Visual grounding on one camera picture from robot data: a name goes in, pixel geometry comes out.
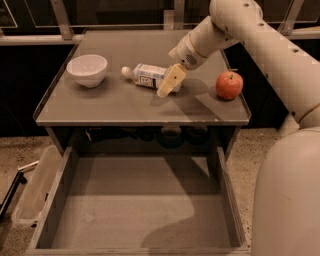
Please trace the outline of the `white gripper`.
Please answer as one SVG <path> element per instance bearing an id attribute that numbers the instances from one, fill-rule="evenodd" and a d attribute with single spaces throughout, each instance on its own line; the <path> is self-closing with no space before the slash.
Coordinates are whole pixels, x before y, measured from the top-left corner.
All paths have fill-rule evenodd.
<path id="1" fill-rule="evenodd" d="M 170 66 L 157 95 L 168 96 L 186 77 L 186 69 L 194 70 L 205 63 L 212 54 L 213 40 L 209 34 L 191 31 L 169 52 L 169 56 L 179 64 Z"/>

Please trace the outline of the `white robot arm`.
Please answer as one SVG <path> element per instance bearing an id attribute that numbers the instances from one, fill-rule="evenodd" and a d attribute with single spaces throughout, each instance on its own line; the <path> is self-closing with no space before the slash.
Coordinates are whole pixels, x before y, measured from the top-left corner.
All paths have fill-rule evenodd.
<path id="1" fill-rule="evenodd" d="M 298 124 L 261 163 L 255 187 L 252 256 L 320 256 L 320 62 L 263 19 L 255 0 L 211 0 L 208 16 L 169 55 L 157 94 L 187 71 L 240 42 Z"/>

